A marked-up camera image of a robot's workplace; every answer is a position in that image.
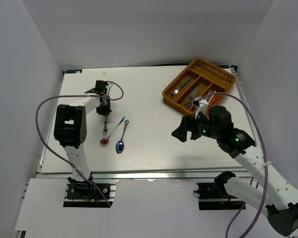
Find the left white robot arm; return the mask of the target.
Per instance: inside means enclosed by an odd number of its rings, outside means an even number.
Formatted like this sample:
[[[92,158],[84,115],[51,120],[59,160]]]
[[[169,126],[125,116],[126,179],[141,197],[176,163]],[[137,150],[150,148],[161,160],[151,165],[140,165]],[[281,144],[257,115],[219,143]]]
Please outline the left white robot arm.
[[[57,106],[54,138],[63,147],[71,163],[71,178],[81,181],[78,185],[78,192],[85,198],[93,196],[95,192],[95,185],[84,181],[84,179],[91,179],[91,169],[87,164],[83,146],[87,138],[86,116],[92,111],[103,116],[103,133],[107,134],[107,121],[111,113],[108,100],[111,87],[112,83],[97,80],[95,87],[88,90],[85,97],[81,97],[71,104]]]

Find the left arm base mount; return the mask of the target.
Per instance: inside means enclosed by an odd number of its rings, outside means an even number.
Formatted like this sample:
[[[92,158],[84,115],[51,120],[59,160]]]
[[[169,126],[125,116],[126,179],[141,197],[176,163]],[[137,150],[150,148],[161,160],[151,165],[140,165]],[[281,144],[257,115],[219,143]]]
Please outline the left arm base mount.
[[[65,208],[109,208],[98,189],[86,181],[68,177],[63,207]]]

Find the orange chopstick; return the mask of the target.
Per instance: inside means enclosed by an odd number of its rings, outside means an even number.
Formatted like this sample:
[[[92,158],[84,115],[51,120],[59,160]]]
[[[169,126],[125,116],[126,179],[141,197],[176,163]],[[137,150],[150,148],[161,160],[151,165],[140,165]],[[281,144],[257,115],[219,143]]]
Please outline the orange chopstick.
[[[217,103],[217,101],[219,100],[219,98],[220,98],[220,96],[216,96],[214,99],[212,99],[212,100],[209,102],[209,105],[208,105],[208,107],[207,107],[206,113],[208,113],[209,109],[210,109],[211,107],[213,107],[214,104]]]
[[[221,98],[221,95],[216,95],[212,100],[209,102],[208,108],[211,108],[214,104],[217,103],[217,101]]]

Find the ornate iridescent spoon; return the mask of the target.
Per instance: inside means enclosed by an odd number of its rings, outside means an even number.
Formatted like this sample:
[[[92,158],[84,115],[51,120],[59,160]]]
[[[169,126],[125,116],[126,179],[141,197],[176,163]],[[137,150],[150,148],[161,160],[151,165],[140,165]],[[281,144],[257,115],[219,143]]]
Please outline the ornate iridescent spoon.
[[[116,143],[116,146],[115,146],[115,150],[116,150],[117,154],[121,154],[124,151],[125,143],[123,141],[123,138],[124,138],[126,129],[128,127],[128,124],[129,124],[129,120],[127,119],[124,121],[124,128],[123,128],[122,136],[121,136],[120,140]]]

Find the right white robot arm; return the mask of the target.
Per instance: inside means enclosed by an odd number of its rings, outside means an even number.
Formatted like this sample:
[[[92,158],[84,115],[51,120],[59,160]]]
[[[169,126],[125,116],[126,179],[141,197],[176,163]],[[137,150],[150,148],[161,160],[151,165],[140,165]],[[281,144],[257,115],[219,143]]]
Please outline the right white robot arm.
[[[263,190],[246,184],[234,173],[225,171],[215,178],[214,191],[221,198],[228,195],[241,199],[263,214],[271,227],[288,237],[298,229],[298,189],[293,187],[256,148],[255,141],[243,130],[235,128],[231,114],[223,106],[210,109],[209,115],[183,116],[172,136],[186,142],[187,133],[196,140],[205,136],[242,165]]]

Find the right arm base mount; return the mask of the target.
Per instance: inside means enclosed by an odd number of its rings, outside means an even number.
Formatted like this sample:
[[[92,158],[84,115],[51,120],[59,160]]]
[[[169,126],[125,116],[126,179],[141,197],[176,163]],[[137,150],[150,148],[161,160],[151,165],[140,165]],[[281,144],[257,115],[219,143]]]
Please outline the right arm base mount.
[[[233,177],[236,177],[234,173],[224,171],[214,178],[214,182],[197,183],[197,189],[193,191],[193,194],[198,198],[199,210],[239,210],[244,202],[229,195],[224,187],[228,179]]]

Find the green handled fork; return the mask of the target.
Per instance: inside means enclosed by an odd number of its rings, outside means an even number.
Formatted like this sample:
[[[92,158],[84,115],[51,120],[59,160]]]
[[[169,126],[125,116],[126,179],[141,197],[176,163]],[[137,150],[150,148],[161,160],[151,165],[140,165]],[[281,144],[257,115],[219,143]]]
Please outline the green handled fork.
[[[188,83],[190,82],[192,77],[187,78],[176,90],[172,92],[172,96],[176,96],[178,92]]]

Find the pink handled fork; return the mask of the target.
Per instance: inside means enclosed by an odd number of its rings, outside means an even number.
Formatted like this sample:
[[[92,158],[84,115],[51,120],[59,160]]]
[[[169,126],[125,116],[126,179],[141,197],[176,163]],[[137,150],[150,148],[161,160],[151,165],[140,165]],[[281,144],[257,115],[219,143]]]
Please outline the pink handled fork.
[[[102,132],[102,135],[103,135],[103,136],[106,136],[107,133],[108,133],[108,127],[107,127],[108,117],[109,117],[108,115],[106,115],[106,116],[104,117],[104,128],[103,128],[103,132]]]

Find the brown handled knife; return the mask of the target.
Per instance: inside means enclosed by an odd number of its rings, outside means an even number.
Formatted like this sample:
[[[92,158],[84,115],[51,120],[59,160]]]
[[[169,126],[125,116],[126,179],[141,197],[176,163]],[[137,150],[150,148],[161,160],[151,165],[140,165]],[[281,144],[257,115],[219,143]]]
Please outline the brown handled knife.
[[[198,90],[199,90],[199,87],[196,86],[196,87],[194,88],[194,90],[191,92],[190,96],[193,96],[193,97],[195,98],[196,95],[197,95]]]

